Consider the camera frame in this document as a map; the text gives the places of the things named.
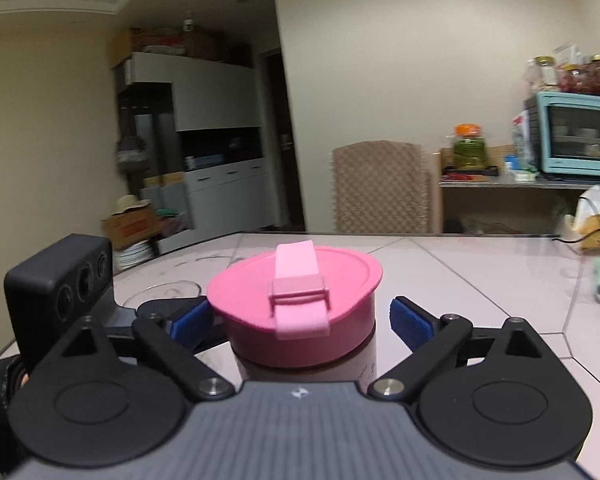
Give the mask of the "wooden shelf rack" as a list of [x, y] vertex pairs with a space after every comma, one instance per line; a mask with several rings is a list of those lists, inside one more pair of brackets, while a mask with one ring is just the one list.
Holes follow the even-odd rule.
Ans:
[[488, 149], [496, 177], [483, 180], [445, 179], [452, 152], [440, 148], [431, 155], [429, 231], [434, 234], [550, 234], [562, 217], [574, 214], [582, 193], [600, 180], [539, 176], [518, 182], [504, 169], [511, 145]]

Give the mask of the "teal toaster oven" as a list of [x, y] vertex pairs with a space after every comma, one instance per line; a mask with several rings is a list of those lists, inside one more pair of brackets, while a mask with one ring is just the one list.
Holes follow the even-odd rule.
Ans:
[[600, 178], [600, 96], [539, 92], [524, 102], [533, 165], [555, 177]]

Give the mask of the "white grey cabinet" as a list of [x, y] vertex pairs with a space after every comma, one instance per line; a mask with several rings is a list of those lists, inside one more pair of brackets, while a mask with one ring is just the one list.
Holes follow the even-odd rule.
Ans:
[[147, 170], [126, 180], [161, 218], [159, 252], [272, 226], [254, 70], [134, 53], [114, 81], [120, 138], [145, 142]]

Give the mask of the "pale contents glass jar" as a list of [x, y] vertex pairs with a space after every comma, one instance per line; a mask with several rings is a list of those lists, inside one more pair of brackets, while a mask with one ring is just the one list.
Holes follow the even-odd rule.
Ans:
[[532, 89], [534, 93], [560, 90], [556, 60], [552, 56], [539, 55], [533, 59]]

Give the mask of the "yellow tissue box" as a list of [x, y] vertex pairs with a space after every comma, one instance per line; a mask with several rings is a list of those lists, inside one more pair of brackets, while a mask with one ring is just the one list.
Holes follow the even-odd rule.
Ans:
[[581, 252], [600, 252], [600, 185], [578, 196], [574, 214], [562, 217], [559, 235]]

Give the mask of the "straw hat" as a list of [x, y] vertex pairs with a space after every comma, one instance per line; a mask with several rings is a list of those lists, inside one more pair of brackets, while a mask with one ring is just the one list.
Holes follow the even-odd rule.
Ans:
[[125, 214], [128, 211], [142, 209], [151, 204], [150, 200], [140, 200], [136, 195], [128, 194], [120, 197], [116, 203], [115, 214]]

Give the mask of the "dark doorway door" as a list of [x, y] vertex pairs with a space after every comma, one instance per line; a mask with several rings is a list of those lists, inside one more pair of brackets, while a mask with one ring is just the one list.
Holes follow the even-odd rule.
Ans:
[[278, 224], [284, 231], [303, 232], [306, 229], [306, 218], [282, 49], [273, 49], [261, 54], [259, 68], [268, 151], [273, 167], [275, 200], [279, 214]]

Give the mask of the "pink Hello Kitty bottle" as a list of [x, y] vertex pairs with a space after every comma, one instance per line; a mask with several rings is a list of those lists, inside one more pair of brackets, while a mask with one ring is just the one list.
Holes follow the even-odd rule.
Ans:
[[279, 340], [276, 333], [238, 328], [230, 336], [240, 374], [261, 382], [357, 382], [376, 377], [375, 304], [368, 300], [330, 324], [326, 336]]

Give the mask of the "green pickle jar orange lid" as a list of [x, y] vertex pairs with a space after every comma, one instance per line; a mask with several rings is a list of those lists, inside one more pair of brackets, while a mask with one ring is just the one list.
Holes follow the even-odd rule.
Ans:
[[457, 169], [486, 168], [486, 140], [476, 124], [460, 124], [454, 129], [453, 162]]

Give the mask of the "quilted beige chair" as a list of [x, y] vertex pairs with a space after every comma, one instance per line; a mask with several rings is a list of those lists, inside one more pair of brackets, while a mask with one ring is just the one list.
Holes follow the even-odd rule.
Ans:
[[338, 233], [428, 231], [428, 162], [416, 144], [381, 140], [336, 148], [332, 187]]

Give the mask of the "pink bottle lid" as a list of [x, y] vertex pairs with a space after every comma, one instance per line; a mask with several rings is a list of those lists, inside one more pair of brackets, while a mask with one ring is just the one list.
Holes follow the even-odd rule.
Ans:
[[207, 298], [228, 341], [238, 328], [276, 333], [279, 340], [326, 336], [330, 324], [368, 300], [382, 279], [381, 264], [356, 250], [280, 244], [218, 274]]

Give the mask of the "hanging grey bag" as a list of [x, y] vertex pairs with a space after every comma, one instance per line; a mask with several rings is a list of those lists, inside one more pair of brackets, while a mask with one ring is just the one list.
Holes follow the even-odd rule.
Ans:
[[135, 134], [122, 136], [116, 146], [116, 162], [122, 176], [141, 177], [148, 165], [144, 140]]

